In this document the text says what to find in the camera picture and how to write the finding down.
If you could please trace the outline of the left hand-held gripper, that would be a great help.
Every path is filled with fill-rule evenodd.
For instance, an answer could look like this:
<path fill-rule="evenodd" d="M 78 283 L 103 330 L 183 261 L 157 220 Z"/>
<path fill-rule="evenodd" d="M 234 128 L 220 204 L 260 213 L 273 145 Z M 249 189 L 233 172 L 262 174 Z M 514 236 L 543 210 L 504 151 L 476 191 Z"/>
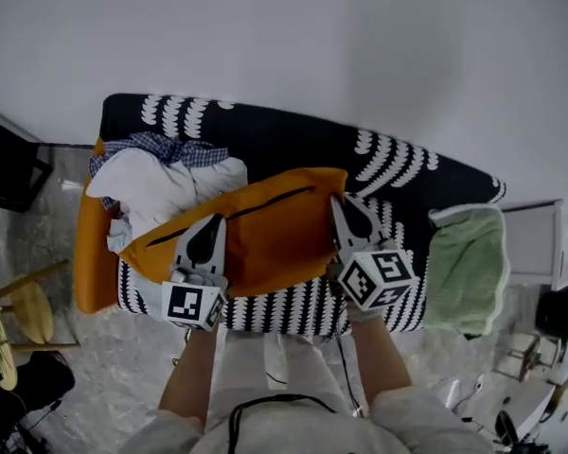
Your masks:
<path fill-rule="evenodd" d="M 227 299 L 224 277 L 226 220 L 213 214 L 177 240 L 170 280 L 162 284 L 162 319 L 186 329 L 212 331 Z"/>

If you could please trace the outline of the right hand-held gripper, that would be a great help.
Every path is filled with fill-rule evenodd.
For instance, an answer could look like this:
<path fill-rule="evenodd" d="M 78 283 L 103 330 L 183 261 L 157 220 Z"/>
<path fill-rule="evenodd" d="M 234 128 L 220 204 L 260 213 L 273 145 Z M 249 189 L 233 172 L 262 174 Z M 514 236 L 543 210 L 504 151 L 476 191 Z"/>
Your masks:
<path fill-rule="evenodd" d="M 417 281 L 406 252 L 383 249 L 378 217 L 358 198 L 345 194 L 343 204 L 331 196 L 330 208 L 335 246 L 339 254 L 347 254 L 336 282 L 361 311 L 398 303 Z"/>

